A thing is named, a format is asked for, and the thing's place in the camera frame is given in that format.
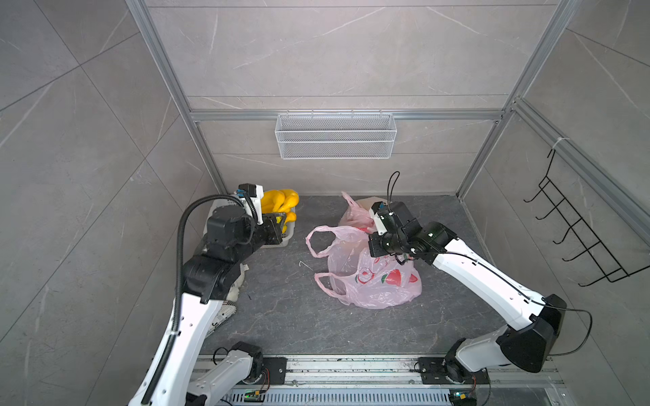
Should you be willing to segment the pink plastic bag front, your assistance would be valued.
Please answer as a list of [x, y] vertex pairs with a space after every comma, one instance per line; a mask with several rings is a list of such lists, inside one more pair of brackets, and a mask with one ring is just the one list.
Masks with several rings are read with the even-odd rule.
[[358, 228], [368, 234], [375, 233], [377, 227], [371, 209], [375, 203], [386, 203], [386, 200], [372, 196], [355, 201], [345, 191], [342, 191], [341, 195], [347, 202], [348, 208], [340, 219], [339, 225]]

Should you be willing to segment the pink strawberry plastic bag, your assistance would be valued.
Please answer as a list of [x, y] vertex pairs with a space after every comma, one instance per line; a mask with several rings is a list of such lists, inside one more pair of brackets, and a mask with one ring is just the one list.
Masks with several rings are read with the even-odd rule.
[[[331, 245], [320, 252], [311, 246], [316, 233], [334, 235]], [[390, 255], [372, 257], [369, 235], [359, 228], [316, 227], [306, 236], [306, 246], [313, 257], [327, 260], [328, 270], [314, 275], [317, 286], [346, 306], [382, 310], [408, 303], [423, 291], [413, 262], [401, 265]]]

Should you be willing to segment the orange yellow banana bunch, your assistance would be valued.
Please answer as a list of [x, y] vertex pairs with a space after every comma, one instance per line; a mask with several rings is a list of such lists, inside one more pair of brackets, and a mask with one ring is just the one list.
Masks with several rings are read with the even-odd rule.
[[294, 208], [300, 203], [300, 196], [292, 189], [268, 190], [262, 198], [262, 213], [284, 214], [284, 218], [277, 218], [277, 223], [283, 224], [283, 233], [287, 233], [288, 225], [296, 221], [297, 215]]

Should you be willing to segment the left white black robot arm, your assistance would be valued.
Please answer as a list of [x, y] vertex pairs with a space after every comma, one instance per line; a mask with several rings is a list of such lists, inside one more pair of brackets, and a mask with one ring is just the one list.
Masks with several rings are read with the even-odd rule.
[[[262, 349], [237, 343], [198, 379], [192, 379], [201, 346], [240, 277], [243, 262], [264, 245], [280, 245], [283, 226], [262, 212], [263, 188], [242, 184], [231, 195], [211, 195], [189, 204], [177, 229], [174, 307], [152, 364], [132, 405], [215, 405], [235, 386], [260, 384], [272, 377]], [[222, 201], [207, 220], [204, 241], [184, 260], [189, 216], [199, 206]]]

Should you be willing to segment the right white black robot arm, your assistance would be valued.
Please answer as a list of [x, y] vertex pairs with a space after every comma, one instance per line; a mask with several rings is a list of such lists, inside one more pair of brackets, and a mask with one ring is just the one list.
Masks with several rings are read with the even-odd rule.
[[399, 172], [387, 185], [387, 201], [372, 205], [376, 232], [369, 237], [371, 257], [392, 256], [401, 265], [422, 261], [454, 277], [489, 304], [504, 326], [474, 339], [461, 338], [443, 359], [448, 379], [462, 383], [496, 366], [514, 365], [529, 373], [543, 369], [560, 336], [566, 302], [519, 284], [486, 262], [442, 223], [421, 225], [406, 205], [392, 199]]

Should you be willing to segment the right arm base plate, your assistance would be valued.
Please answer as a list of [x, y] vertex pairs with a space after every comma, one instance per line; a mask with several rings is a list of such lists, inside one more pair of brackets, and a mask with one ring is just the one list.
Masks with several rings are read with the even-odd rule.
[[488, 384], [489, 374], [485, 370], [468, 372], [455, 363], [446, 365], [444, 357], [419, 357], [413, 370], [420, 374], [423, 384]]

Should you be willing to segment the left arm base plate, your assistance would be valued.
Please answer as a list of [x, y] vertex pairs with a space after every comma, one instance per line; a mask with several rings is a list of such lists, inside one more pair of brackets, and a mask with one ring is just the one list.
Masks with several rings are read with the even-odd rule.
[[265, 356], [262, 362], [262, 373], [255, 384], [264, 384], [265, 387], [284, 385], [288, 371], [287, 365], [288, 359], [286, 357]]

